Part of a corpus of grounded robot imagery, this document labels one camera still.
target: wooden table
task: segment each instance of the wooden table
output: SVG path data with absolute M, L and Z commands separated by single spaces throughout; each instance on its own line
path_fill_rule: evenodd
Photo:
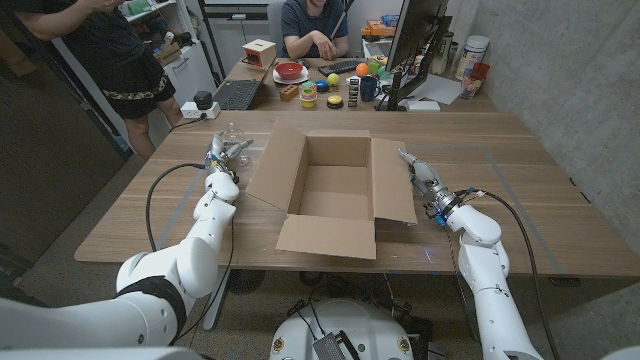
M 158 148 L 89 237 L 76 251 L 83 262 L 118 263 L 149 251 L 144 208 L 151 183 L 167 168 L 203 159 L 212 133 L 235 122 L 255 139 L 250 165 L 236 168 L 241 195 L 235 202 L 233 268 L 355 272 L 451 274 L 457 257 L 457 234 L 446 232 L 422 210 L 415 198 L 418 225 L 407 227 L 376 220 L 377 259 L 358 260 L 275 250 L 284 212 L 244 194 L 260 160 L 273 124 L 281 118 L 301 131 L 367 129 L 373 136 L 404 141 L 409 150 L 435 166 L 452 190 L 473 186 L 507 200 L 527 226 L 539 272 L 547 276 L 637 277 L 640 259 L 582 197 L 565 172 L 535 137 L 510 114 L 386 113 L 331 116 L 306 111 L 226 112 L 213 121 L 185 126 L 171 133 Z M 177 244 L 193 225 L 193 208 L 204 193 L 204 176 L 180 169 L 156 188 L 151 206 L 152 228 L 162 246 Z M 503 230 L 504 246 L 513 274 L 529 274 L 529 259 L 511 214 L 488 198 L 472 200 Z M 220 254 L 228 261 L 230 231 Z
M 331 64 L 331 61 L 323 59 L 306 60 L 309 62 L 309 65 L 311 65 L 311 69 L 309 69 L 310 80 L 318 81 L 327 79 L 324 75 L 318 72 L 318 66 Z M 282 63 L 291 61 L 291 59 L 278 59 L 278 61 Z M 264 71 L 250 68 L 245 63 L 238 62 L 227 76 L 227 79 L 262 80 L 264 78 L 264 85 L 258 91 L 258 94 L 256 94 L 252 104 L 254 110 L 335 111 L 327 107 L 327 98 L 331 95 L 340 95 L 344 100 L 344 110 L 346 111 L 374 111 L 373 107 L 378 104 L 378 101 L 364 102 L 360 97 L 358 97 L 358 106 L 353 108 L 347 107 L 349 87 L 346 85 L 346 79 L 354 76 L 355 74 L 355 71 L 340 74 L 340 86 L 338 87 L 338 92 L 318 93 L 317 105 L 311 109 L 303 108 L 300 99 L 297 97 L 293 98 L 289 102 L 280 101 L 280 90 L 286 88 L 287 85 L 278 84 L 273 81 L 273 67 Z M 451 105 L 439 105 L 441 112 L 498 112 L 489 97 L 481 90 L 472 100 L 463 100 L 458 98 L 454 100 Z

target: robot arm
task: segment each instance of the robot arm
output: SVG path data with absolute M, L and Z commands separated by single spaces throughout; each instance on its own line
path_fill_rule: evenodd
M 450 192 L 438 172 L 414 155 L 400 150 L 410 165 L 414 187 L 428 199 L 427 215 L 460 236 L 458 263 L 471 288 L 485 360 L 542 359 L 524 327 L 507 285 L 509 258 L 500 225 Z
M 195 224 L 178 245 L 122 264 L 112 300 L 47 309 L 0 299 L 0 348 L 166 346 L 175 341 L 196 299 L 214 290 L 224 229 L 239 190 L 226 163 L 253 141 L 226 146 L 216 133 L 205 168 L 206 193 Z

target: human hand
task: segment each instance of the human hand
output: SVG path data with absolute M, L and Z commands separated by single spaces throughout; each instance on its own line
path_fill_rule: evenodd
M 318 46 L 320 57 L 325 60 L 333 60 L 338 54 L 338 49 L 331 40 L 320 31 L 314 30 L 312 34 L 313 42 Z
M 124 3 L 124 1 L 125 0 L 79 0 L 78 2 L 92 12 L 110 12 Z

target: chair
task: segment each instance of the chair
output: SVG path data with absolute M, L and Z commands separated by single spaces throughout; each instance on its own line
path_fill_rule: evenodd
M 276 55 L 278 57 L 284 57 L 282 51 L 284 46 L 284 38 L 282 37 L 282 4 L 284 4 L 284 1 L 276 1 L 267 6 L 269 37 L 271 42 L 276 43 Z

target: standing person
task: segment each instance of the standing person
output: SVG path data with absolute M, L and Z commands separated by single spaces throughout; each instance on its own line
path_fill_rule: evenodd
M 155 147 L 148 114 L 158 107 L 171 127 L 182 118 L 175 88 L 117 7 L 124 0 L 8 0 L 40 40 L 65 44 L 122 116 L 129 141 L 145 160 Z
M 344 56 L 349 51 L 346 17 L 334 40 L 329 39 L 343 12 L 340 0 L 287 0 L 282 5 L 285 56 L 293 60 L 303 57 L 334 60 Z

